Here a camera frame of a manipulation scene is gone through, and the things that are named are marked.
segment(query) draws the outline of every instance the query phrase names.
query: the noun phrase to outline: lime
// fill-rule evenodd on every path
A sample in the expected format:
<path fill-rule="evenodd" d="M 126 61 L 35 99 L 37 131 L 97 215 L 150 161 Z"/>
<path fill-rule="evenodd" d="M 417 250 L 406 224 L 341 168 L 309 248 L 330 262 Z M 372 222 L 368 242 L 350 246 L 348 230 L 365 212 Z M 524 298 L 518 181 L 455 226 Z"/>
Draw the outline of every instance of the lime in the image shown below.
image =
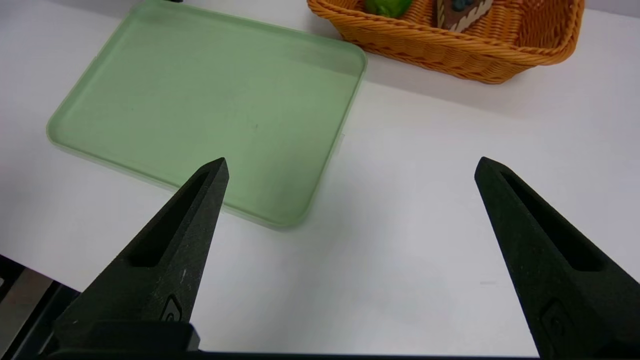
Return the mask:
<path fill-rule="evenodd" d="M 365 0 L 364 7 L 368 13 L 398 18 L 411 6 L 413 0 Z"/>

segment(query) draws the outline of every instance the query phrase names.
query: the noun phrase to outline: plastic tray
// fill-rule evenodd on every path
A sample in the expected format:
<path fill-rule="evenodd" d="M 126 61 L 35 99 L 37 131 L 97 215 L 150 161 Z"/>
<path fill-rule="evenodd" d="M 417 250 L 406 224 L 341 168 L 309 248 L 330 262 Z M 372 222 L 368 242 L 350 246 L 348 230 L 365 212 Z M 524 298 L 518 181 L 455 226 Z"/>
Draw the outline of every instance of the plastic tray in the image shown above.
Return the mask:
<path fill-rule="evenodd" d="M 306 215 L 366 66 L 355 45 L 168 1 L 131 10 L 49 120 L 51 142 L 172 187 L 225 157 L 225 205 Z"/>

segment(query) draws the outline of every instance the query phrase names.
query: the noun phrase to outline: white tabletop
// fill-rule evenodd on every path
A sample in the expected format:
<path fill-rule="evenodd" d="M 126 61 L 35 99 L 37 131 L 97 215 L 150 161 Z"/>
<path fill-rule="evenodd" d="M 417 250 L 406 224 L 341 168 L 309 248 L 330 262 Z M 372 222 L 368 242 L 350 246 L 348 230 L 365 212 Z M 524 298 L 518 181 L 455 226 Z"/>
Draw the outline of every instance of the white tabletop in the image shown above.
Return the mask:
<path fill-rule="evenodd" d="M 172 194 L 45 135 L 135 2 L 0 3 L 0 254 L 78 290 Z M 300 0 L 188 3 L 337 36 Z M 568 61 L 499 86 L 369 55 L 306 221 L 220 216 L 192 317 L 201 348 L 535 356 L 474 170 L 510 166 L 640 279 L 639 33 L 640 19 L 587 11 Z"/>

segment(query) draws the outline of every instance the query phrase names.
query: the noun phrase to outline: cake slice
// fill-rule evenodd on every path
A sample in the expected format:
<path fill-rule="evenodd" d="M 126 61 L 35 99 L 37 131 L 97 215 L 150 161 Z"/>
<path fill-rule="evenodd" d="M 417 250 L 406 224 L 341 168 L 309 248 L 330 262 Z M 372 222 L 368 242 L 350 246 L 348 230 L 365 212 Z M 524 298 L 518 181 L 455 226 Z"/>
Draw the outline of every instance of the cake slice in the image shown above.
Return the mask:
<path fill-rule="evenodd" d="M 461 33 L 489 12 L 493 0 L 437 0 L 436 26 Z"/>

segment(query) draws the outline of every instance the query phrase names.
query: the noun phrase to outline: wicker basket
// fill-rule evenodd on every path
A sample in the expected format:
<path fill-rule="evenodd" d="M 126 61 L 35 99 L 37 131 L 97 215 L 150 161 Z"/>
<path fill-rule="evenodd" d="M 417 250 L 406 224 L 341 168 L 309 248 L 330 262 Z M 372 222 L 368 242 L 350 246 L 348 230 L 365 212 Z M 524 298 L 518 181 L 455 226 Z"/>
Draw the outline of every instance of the wicker basket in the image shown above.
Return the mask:
<path fill-rule="evenodd" d="M 307 3 L 366 51 L 491 84 L 571 56 L 584 11 L 584 0 L 493 0 L 486 16 L 453 33 L 431 26 L 432 0 L 413 0 L 400 19 L 364 13 L 364 0 Z"/>

